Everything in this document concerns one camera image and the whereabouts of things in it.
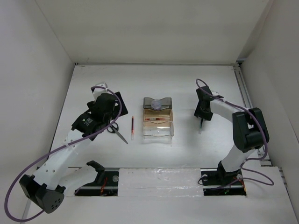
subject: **cable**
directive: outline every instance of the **cable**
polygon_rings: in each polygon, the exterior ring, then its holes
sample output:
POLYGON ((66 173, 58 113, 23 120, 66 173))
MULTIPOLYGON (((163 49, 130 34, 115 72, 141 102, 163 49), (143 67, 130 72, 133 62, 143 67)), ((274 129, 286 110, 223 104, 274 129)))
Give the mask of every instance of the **cable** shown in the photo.
MULTIPOLYGON (((259 161, 260 161, 260 160, 263 160, 264 158, 266 158, 266 156, 267 156, 267 154, 268 154, 268 144, 267 144, 266 136, 265 136, 265 134, 264 134, 264 132, 263 132, 263 129, 262 129, 261 125, 259 124, 259 122, 258 122, 257 119, 255 118, 255 116, 254 116, 249 110, 247 110, 246 108, 244 108, 244 107, 242 107, 242 106, 233 104, 233 103, 231 103, 231 102, 228 102, 228 101, 226 101, 226 100, 223 100, 223 99, 220 98, 220 97, 217 97, 217 96, 214 96, 214 95, 208 93, 208 92, 205 91, 203 88, 201 88, 201 86, 198 84, 198 81, 202 82, 203 84, 205 84, 205 85, 207 86, 206 82, 204 82, 203 80, 201 80, 201 79, 199 79, 199 78, 196 79, 196 85, 197 85, 197 86, 199 87, 199 89, 200 89, 201 91, 203 91, 205 94, 207 94, 207 95, 209 95, 210 97, 212 97, 212 98, 214 98, 214 99, 216 99, 216 100, 219 100, 219 101, 221 101, 221 102, 223 102, 223 103, 225 103, 225 104, 227 104, 227 105, 230 105, 231 107, 235 107, 235 108, 238 108, 238 109, 241 109, 241 110, 245 111, 245 112, 246 112, 247 114, 249 114, 249 116, 254 120, 254 122, 255 122, 255 124, 256 124, 258 130, 260 131, 260 133, 261 133, 261 135, 262 135, 263 144, 264 144, 264 147, 265 147, 265 152, 264 152, 264 155, 263 155, 262 157, 260 157, 260 158, 247 158, 247 159, 245 160, 245 162, 250 161, 250 160, 259 160, 259 161)), ((258 172, 258 171, 252 170, 252 169, 243 168, 243 165, 245 164, 245 162, 241 164, 241 166, 240 166, 241 169, 246 170, 246 171, 249 171, 249 172, 253 172, 253 173, 256 173, 256 174, 259 174, 259 175, 262 175, 262 176, 264 176, 265 178, 267 178, 271 183, 267 183, 267 182, 259 181, 259 180, 256 180, 256 179, 253 179, 253 178, 249 178, 249 177, 242 177, 242 178, 239 178, 239 179, 237 179, 237 180, 232 181, 231 183, 229 183, 229 184, 227 184, 227 185, 219 186, 219 187, 212 188, 212 189, 214 189, 214 190, 221 189, 221 188, 230 186, 230 185, 232 185, 232 184, 234 184, 235 182, 240 181, 240 180, 251 180, 251 181, 256 181, 256 182, 259 182, 259 183, 262 183, 262 184, 266 184, 266 185, 270 185, 270 186, 273 186, 273 185, 274 185, 273 180, 272 180, 271 178, 269 178, 268 176, 266 176, 265 174, 262 174, 261 172, 258 172)))
MULTIPOLYGON (((118 112, 118 114, 117 114, 117 116, 115 117, 115 119, 114 119, 109 125, 107 125, 106 127, 100 129, 99 131, 97 131, 97 132, 95 132, 95 133, 93 133, 93 134, 90 134, 90 135, 85 136, 85 137, 83 137, 83 138, 81 138, 81 139, 75 140, 75 141, 73 141, 73 142, 70 142, 70 143, 68 144, 69 146, 74 145, 74 144, 76 144, 76 143, 78 143, 78 142, 84 141, 84 140, 86 140, 86 139, 88 139, 88 138, 92 138, 92 137, 94 137, 94 136, 96 136, 96 135, 98 135, 98 134, 101 134, 101 133, 102 133, 103 131, 105 131, 107 128, 109 128, 110 126, 112 126, 112 125, 116 122, 116 120, 120 117, 120 115, 121 115, 122 105, 121 105, 121 100, 119 99, 119 97, 118 97, 114 92, 112 92, 111 90, 109 90, 109 89, 107 89, 107 88, 105 88, 105 87, 101 87, 101 86, 93 86, 93 87, 91 88, 91 90, 93 91, 94 89, 97 89, 97 88, 104 89, 104 90, 110 92, 112 95, 114 95, 114 96, 116 97, 116 99, 117 99, 117 103, 120 105, 120 111, 118 112)), ((15 222, 19 222, 19 223, 20 223, 20 222, 28 222, 28 221, 31 221, 31 220, 35 219, 36 217, 38 217, 39 215, 41 215, 41 214, 43 213, 43 211, 41 211, 41 212, 37 213, 36 215, 34 215, 33 217, 30 217, 30 218, 27 218, 27 219, 18 219, 18 218, 15 218, 14 216, 12 216, 12 215, 10 214, 10 212, 9 212, 9 210, 8 210, 8 200, 9 200, 9 196, 10 196, 10 194, 11 194, 11 192, 12 192, 12 190, 13 190, 15 184, 17 183, 17 181, 22 177, 22 175, 23 175, 27 170, 29 170, 31 167, 33 167, 34 165, 36 165, 37 163, 39 163, 39 162, 42 161, 43 159, 47 158, 48 156, 50 156, 50 155, 52 155, 52 154, 54 154, 54 153, 56 153, 56 152, 58 152, 58 151, 60 151, 60 150, 62 150, 62 149, 64 149, 64 148, 66 148, 66 145, 60 146, 60 147, 58 147, 57 149, 55 149, 55 150, 53 150, 53 151, 51 151, 51 152, 49 152, 49 153, 43 155, 42 157, 40 157, 39 159, 37 159, 36 161, 34 161, 34 162, 31 163, 30 165, 28 165, 26 168, 24 168, 24 169, 17 175, 17 177, 14 179, 14 181, 13 181, 12 184, 10 185, 10 187, 9 187, 7 193, 6 193, 6 196, 5 196, 5 201, 4 201, 4 211, 5 211, 5 214, 7 215, 8 218, 10 218, 11 220, 13 220, 13 221, 15 221, 15 222)))

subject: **scissors blade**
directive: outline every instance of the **scissors blade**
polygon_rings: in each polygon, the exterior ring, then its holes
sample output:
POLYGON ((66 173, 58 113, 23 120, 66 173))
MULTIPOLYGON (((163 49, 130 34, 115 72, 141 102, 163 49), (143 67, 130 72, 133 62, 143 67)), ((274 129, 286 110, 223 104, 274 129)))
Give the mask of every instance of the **scissors blade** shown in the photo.
POLYGON ((116 130, 116 128, 112 127, 112 129, 115 131, 117 136, 121 138, 121 140, 123 140, 124 142, 126 142, 128 144, 127 140, 116 130))

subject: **scissors handle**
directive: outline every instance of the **scissors handle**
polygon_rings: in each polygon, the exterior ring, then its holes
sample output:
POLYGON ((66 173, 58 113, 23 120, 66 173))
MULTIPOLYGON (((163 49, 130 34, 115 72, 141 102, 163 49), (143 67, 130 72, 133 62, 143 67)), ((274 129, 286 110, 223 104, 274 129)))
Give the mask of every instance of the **scissors handle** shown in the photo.
POLYGON ((114 129, 118 131, 119 127, 117 123, 113 123, 109 128, 107 128, 107 131, 110 133, 115 133, 114 129))

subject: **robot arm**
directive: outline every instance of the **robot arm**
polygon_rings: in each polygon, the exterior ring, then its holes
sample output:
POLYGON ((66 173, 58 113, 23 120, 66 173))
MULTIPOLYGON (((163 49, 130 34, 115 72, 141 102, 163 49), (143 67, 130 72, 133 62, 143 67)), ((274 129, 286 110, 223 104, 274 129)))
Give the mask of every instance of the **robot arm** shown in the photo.
MULTIPOLYGON (((98 86, 107 88, 106 83, 98 86)), ((120 99, 121 116, 128 113, 121 94, 115 95, 120 99)), ((86 150, 96 138, 88 137, 106 127, 120 111, 116 97, 102 89, 94 89, 95 101, 87 103, 88 110, 81 114, 72 124, 71 131, 64 140, 66 147, 53 154, 33 175, 24 175, 20 185, 25 195, 46 213, 52 213, 61 204, 64 196, 73 195, 75 189, 91 182, 100 183, 105 174, 105 168, 95 161, 88 162, 74 173, 64 176, 76 157, 86 150)))
MULTIPOLYGON (((207 93, 212 94, 208 86, 201 87, 207 93)), ((250 116, 238 108, 225 102, 214 100, 211 96, 197 89, 199 98, 194 115, 205 120, 211 120, 214 113, 219 114, 233 124, 234 145, 228 155, 219 162, 217 171, 212 178, 218 179, 219 185, 228 184, 232 177, 236 177, 241 171, 241 165, 258 148, 263 146, 262 135, 250 116)), ((263 119, 262 111, 258 108, 248 109, 261 125, 269 141, 269 134, 263 119)))

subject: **white enclosure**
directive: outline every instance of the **white enclosure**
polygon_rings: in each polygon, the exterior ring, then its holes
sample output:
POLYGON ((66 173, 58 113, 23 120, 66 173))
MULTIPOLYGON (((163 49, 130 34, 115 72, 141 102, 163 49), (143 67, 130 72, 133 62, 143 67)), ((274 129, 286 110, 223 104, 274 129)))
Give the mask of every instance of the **white enclosure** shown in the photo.
MULTIPOLYGON (((144 218, 149 223, 198 223, 199 220, 199 223, 219 223, 220 217, 224 223, 234 223, 240 216, 244 223, 250 223, 252 217, 255 217, 252 223, 296 223, 292 207, 298 218, 298 21, 297 0, 0 1, 0 223, 15 223, 4 212, 8 187, 28 164, 60 145, 74 118, 84 111, 85 103, 92 100, 85 88, 107 81, 109 87, 121 91, 128 106, 134 108, 127 116, 139 116, 142 103, 138 111, 133 102, 151 97, 150 85, 155 84, 147 75, 160 78, 166 87, 167 80, 171 80, 170 84, 186 80, 182 85, 175 84, 178 91, 168 92, 176 99, 173 144, 153 143, 155 149, 150 151, 151 147, 142 145, 137 137, 129 142, 133 150, 130 145, 124 146, 122 150, 126 151, 121 155, 119 146, 123 142, 103 133, 111 144, 100 151, 100 140, 96 140, 89 153, 78 157, 74 166, 80 167, 95 158, 106 167, 190 167, 194 169, 191 175, 200 167, 215 167, 233 142, 231 127, 228 131, 225 129, 228 121, 215 116, 217 124, 205 126, 206 133, 200 136, 205 137, 202 140, 191 139, 190 136, 198 135, 197 130, 191 133, 186 127, 178 131, 185 121, 191 128, 197 128, 198 120, 192 115, 197 100, 196 86, 189 82, 201 75, 213 84, 212 89, 221 91, 233 102, 241 105, 251 99, 253 106, 262 109, 270 133, 270 158, 274 166, 282 168, 288 191, 276 167, 265 168, 255 163, 250 166, 261 169, 277 184, 273 188, 259 188, 260 185, 246 183, 249 197, 238 200, 239 204, 234 197, 208 199, 202 195, 164 201, 128 195, 119 199, 72 197, 52 215, 43 215, 32 223, 89 223, 91 220, 86 217, 90 216, 98 216, 97 223, 124 220, 140 223, 144 218), (231 65, 238 58, 245 58, 244 79, 240 68, 231 65), (73 73, 75 63, 79 65, 73 73), (105 64, 118 65, 109 65, 105 70, 105 64), (167 65, 160 65, 161 69, 150 64, 167 65), (127 91, 122 83, 128 80, 146 81, 148 86, 127 91), (190 137, 188 141, 178 137, 184 132, 190 134, 185 135, 190 137), (211 133, 218 133, 219 139, 210 139, 211 133), (197 144, 206 159, 196 154, 197 144), (136 155, 138 161, 133 160, 132 156, 136 155), (225 209, 210 214, 216 204, 225 209), (89 205, 92 209, 83 216, 82 210, 89 205), (109 216, 112 207, 119 211, 113 217, 109 216), (98 208, 103 208, 104 217, 98 208), (233 211, 237 213, 235 216, 231 216, 233 211)), ((121 128, 129 126, 129 119, 119 123, 121 128)), ((129 140, 129 129, 121 132, 129 140)), ((136 178, 125 177, 132 181, 136 178)), ((196 192, 201 192, 201 188, 195 187, 196 192)), ((122 190, 125 194, 136 194, 135 189, 122 190)), ((12 214, 26 218, 39 211, 29 203, 26 206, 26 202, 17 184, 9 200, 12 214)))

